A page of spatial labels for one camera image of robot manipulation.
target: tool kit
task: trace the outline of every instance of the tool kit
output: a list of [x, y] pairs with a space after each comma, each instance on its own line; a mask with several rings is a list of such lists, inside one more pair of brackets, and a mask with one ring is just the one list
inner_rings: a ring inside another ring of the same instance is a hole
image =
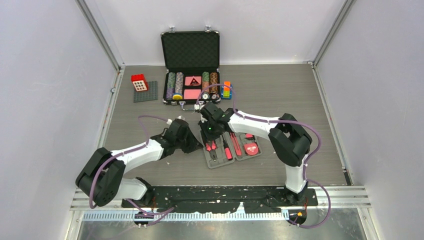
[[[205, 31], [174, 31], [161, 34], [166, 76], [163, 103], [195, 104], [202, 89], [220, 83], [220, 33], [206, 27]], [[207, 89], [201, 101], [221, 102], [221, 88]]]
[[236, 159], [242, 161], [262, 154], [256, 137], [251, 134], [224, 132], [219, 138], [208, 142], [202, 130], [199, 131], [199, 135], [210, 169], [232, 164]]

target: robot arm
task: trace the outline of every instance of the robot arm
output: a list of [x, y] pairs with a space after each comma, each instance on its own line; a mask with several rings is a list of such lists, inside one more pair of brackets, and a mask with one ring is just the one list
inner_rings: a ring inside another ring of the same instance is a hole
[[113, 199], [143, 200], [150, 185], [141, 178], [123, 178], [125, 173], [145, 163], [163, 159], [173, 154], [176, 149], [188, 154], [203, 147], [191, 132], [189, 124], [181, 118], [176, 118], [163, 134], [152, 136], [146, 147], [141, 148], [145, 144], [146, 142], [112, 152], [104, 147], [97, 149], [75, 184], [89, 196], [94, 176], [100, 166], [112, 156], [117, 156], [106, 165], [97, 179], [93, 201], [102, 207]]
[[[302, 198], [307, 186], [303, 175], [304, 161], [310, 151], [312, 138], [299, 125], [270, 123], [276, 120], [296, 121], [292, 115], [285, 113], [282, 117], [261, 117], [238, 111], [242, 115], [239, 116], [232, 108], [223, 111], [212, 103], [204, 105], [199, 112], [199, 125], [208, 140], [218, 138], [223, 132], [234, 132], [249, 133], [271, 141], [276, 155], [285, 164], [285, 187], [292, 192], [294, 201]], [[247, 119], [246, 116], [261, 121]]]

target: tool case lid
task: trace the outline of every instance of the tool case lid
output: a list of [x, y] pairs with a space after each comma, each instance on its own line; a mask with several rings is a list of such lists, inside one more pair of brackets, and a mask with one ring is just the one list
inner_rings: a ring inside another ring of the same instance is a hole
[[161, 40], [165, 66], [170, 71], [220, 66], [218, 31], [162, 32]]

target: white wall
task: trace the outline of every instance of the white wall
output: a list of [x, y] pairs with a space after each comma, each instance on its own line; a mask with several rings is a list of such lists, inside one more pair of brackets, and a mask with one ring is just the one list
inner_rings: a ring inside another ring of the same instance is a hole
[[318, 66], [386, 239], [422, 239], [424, 1], [356, 1]]
[[115, 71], [74, 0], [7, 0], [0, 76], [0, 239], [63, 239]]
[[126, 65], [164, 65], [160, 33], [221, 32], [221, 63], [315, 58], [345, 0], [92, 0]]

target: gray wooden tabletop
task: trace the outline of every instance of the gray wooden tabletop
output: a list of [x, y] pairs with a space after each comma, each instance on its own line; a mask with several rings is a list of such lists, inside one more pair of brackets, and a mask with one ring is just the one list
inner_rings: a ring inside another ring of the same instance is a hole
[[[134, 87], [131, 75], [144, 74], [147, 81], [158, 82], [159, 99], [133, 103]], [[139, 115], [155, 115], [174, 119], [185, 117], [197, 137], [198, 113], [184, 112], [180, 106], [164, 105], [166, 68], [164, 66], [127, 66], [117, 93], [105, 147], [119, 150], [146, 140], [140, 127]], [[245, 113], [264, 117], [292, 114], [307, 123], [322, 136], [321, 150], [308, 163], [307, 177], [324, 185], [345, 185], [342, 164], [330, 130], [311, 66], [307, 64], [222, 65], [221, 82], [231, 81], [237, 94], [236, 107]], [[226, 110], [232, 100], [218, 105]], [[160, 134], [167, 126], [163, 121], [144, 119], [150, 135]], [[312, 132], [312, 149], [317, 138]], [[202, 150], [184, 154], [180, 150], [162, 160], [149, 162], [128, 172], [125, 177], [141, 177], [152, 185], [284, 185], [285, 166], [277, 158], [271, 143], [259, 139], [263, 153], [245, 161], [209, 169]]]

